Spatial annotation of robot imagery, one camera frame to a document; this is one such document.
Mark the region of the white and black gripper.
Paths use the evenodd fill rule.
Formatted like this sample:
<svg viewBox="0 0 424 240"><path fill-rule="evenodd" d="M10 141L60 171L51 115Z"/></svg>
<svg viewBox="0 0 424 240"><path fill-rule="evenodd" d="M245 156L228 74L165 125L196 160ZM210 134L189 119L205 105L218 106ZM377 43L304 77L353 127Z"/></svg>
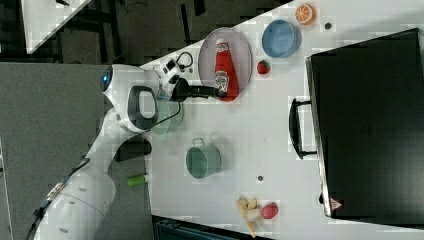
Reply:
<svg viewBox="0 0 424 240"><path fill-rule="evenodd" d="M164 63L154 67L154 71L159 76L159 90L156 98L161 101L183 102L190 93L190 86L183 78L183 71L178 63L170 58ZM210 86L191 86L192 92L216 92L215 87ZM217 94L192 93L192 98L225 98L227 93L218 92Z"/></svg>

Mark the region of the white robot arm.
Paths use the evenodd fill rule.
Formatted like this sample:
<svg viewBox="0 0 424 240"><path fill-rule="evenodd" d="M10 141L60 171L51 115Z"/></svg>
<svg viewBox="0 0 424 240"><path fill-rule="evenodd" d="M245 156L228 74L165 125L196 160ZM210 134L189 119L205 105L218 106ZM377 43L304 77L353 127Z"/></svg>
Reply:
<svg viewBox="0 0 424 240"><path fill-rule="evenodd" d="M189 84L174 59L149 70L113 64L101 78L101 90L112 108L98 136L80 165L34 211L25 240L94 240L116 193L109 166L123 143L161 123L158 103L226 95L220 87Z"/></svg>

